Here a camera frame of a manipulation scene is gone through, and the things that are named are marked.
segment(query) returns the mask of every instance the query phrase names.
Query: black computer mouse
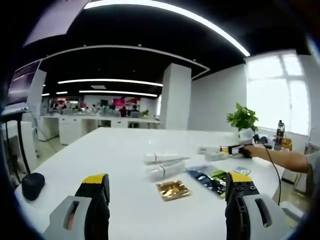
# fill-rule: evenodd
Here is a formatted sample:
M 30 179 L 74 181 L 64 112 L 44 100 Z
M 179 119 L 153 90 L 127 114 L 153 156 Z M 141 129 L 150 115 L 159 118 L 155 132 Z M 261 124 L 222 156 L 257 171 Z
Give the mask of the black computer mouse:
M 22 194 L 25 199 L 34 201 L 45 185 L 45 177 L 37 172 L 25 176 L 21 181 Z

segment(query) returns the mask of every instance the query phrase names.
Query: human arm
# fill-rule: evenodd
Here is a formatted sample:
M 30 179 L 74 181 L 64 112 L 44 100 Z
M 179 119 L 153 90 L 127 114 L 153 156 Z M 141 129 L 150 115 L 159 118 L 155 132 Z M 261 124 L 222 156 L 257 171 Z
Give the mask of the human arm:
M 309 164 L 307 157 L 301 153 L 294 151 L 274 151 L 266 150 L 265 147 L 247 145 L 245 150 L 250 152 L 251 157 L 259 157 L 261 159 L 270 161 L 268 152 L 274 164 L 277 164 L 285 169 L 293 172 L 307 173 L 309 170 Z

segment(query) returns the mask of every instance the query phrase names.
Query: office chair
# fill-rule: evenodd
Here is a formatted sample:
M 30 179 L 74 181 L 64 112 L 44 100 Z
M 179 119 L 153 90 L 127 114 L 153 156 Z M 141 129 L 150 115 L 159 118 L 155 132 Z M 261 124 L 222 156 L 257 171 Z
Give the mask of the office chair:
M 130 112 L 130 118 L 139 119 L 140 118 L 140 112 L 138 112 L 138 111 Z

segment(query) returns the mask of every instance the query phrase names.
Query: bottle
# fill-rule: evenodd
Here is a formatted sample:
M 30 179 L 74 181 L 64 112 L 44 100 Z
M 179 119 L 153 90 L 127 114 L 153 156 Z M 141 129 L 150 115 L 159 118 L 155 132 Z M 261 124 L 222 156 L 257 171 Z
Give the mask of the bottle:
M 282 139 L 284 138 L 285 134 L 285 124 L 279 120 L 278 128 L 276 129 L 276 136 L 275 136 L 275 144 L 274 150 L 281 150 Z

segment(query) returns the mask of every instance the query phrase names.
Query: white pillar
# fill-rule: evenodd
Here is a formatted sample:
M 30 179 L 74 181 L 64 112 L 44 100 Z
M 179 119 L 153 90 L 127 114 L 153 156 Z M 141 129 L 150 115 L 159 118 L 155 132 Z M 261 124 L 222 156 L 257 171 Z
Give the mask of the white pillar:
M 30 112 L 24 113 L 22 115 L 22 121 L 31 122 L 32 127 L 36 126 L 34 118 L 37 118 L 38 116 L 40 116 L 41 107 L 42 107 L 41 94 L 43 93 L 46 75 L 47 73 L 45 71 L 42 71 L 40 69 L 36 70 L 31 83 L 28 98 L 26 100 L 26 104 L 29 107 L 29 110 L 32 112 L 32 114 Z
M 164 71 L 159 118 L 163 129 L 187 130 L 191 82 L 188 67 L 172 63 Z

